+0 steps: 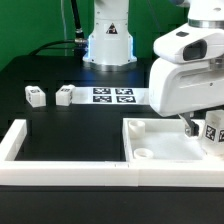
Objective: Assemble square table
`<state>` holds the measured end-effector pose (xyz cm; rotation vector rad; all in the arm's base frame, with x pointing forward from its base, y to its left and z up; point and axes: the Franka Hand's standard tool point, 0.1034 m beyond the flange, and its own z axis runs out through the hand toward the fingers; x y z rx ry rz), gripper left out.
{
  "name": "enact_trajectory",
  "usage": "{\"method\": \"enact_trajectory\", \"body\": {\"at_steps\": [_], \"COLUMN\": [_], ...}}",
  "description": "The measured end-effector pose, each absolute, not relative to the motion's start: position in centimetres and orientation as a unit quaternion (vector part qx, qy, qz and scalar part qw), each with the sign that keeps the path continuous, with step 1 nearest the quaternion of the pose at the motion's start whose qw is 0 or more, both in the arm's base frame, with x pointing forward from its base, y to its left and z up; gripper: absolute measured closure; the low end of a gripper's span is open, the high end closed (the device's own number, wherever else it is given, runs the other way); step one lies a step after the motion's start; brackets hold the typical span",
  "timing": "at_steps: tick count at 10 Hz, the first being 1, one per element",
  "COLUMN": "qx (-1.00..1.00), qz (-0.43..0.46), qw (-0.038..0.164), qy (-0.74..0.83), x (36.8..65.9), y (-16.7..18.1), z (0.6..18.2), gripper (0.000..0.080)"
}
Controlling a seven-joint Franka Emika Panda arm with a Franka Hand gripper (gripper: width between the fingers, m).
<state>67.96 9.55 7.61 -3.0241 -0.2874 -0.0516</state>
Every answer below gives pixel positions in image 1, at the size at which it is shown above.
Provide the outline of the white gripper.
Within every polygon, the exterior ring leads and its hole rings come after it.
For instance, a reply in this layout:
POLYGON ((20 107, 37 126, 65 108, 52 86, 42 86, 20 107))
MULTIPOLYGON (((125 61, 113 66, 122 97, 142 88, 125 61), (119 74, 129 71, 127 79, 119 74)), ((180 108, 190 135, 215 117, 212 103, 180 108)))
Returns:
POLYGON ((154 52, 150 106, 162 116, 180 114, 185 134, 198 136, 199 126, 186 112, 224 104, 224 30, 184 24, 158 38, 154 52))

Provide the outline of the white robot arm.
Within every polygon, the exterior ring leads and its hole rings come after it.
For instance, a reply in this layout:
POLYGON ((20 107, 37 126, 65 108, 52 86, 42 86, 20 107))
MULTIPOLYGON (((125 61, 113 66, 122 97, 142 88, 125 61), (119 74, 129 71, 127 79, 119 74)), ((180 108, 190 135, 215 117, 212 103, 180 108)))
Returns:
MULTIPOLYGON (((169 0, 189 9, 187 22, 146 46, 158 59, 151 66, 148 99, 151 108, 166 117, 177 115, 185 133, 196 136, 194 111, 221 106, 224 97, 224 0, 169 0)), ((101 71, 122 71, 137 63, 135 28, 145 20, 130 17, 130 0, 93 0, 94 26, 87 39, 85 66, 101 71)))

